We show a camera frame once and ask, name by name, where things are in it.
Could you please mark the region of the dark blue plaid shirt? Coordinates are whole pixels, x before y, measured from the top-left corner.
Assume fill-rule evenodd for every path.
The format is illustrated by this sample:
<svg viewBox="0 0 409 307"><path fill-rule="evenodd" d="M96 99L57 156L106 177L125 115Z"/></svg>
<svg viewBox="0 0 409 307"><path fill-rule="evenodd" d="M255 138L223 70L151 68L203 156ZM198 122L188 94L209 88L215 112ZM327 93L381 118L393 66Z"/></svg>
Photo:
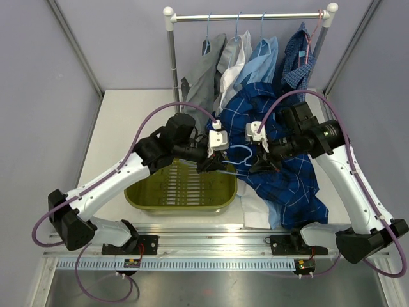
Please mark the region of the dark blue plaid shirt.
<svg viewBox="0 0 409 307"><path fill-rule="evenodd" d="M228 132L229 146L253 145L245 139L245 125L261 121L276 100L270 83L245 85L217 115ZM317 197L318 181L306 154L284 160L280 172L249 173L238 179L245 182L241 199L246 226L292 229L328 223L329 209Z"/></svg>

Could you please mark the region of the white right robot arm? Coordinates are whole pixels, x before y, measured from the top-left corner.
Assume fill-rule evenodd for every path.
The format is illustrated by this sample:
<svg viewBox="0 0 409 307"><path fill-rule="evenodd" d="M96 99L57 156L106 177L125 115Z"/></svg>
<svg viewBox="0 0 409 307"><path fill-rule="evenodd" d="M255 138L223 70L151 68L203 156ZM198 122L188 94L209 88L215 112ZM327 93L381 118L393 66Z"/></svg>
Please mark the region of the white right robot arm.
<svg viewBox="0 0 409 307"><path fill-rule="evenodd" d="M303 226L290 237L293 251L305 253L312 246L321 246L337 250L356 264L408 233L406 221L393 218L360 172L338 121L320 123L306 102L285 110L283 119L290 134L278 140L268 137L260 121L245 126L246 139L258 146L251 171L278 172L285 159L309 154L327 174L350 219L348 224Z"/></svg>

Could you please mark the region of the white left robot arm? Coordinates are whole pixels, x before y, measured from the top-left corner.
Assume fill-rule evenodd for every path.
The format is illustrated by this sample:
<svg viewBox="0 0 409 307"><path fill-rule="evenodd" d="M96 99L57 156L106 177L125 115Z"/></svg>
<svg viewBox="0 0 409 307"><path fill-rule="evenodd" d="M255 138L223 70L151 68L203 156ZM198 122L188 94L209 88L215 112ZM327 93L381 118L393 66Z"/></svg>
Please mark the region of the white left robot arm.
<svg viewBox="0 0 409 307"><path fill-rule="evenodd" d="M175 159L196 164L198 173L225 170L222 152L229 146L220 121L197 141L193 117L177 113L149 136L140 139L113 167L81 188L67 193L59 189L48 195L49 220L69 251L92 244L108 244L123 254L138 247L139 234L127 220L109 221L95 217L107 202L131 185L168 167Z"/></svg>

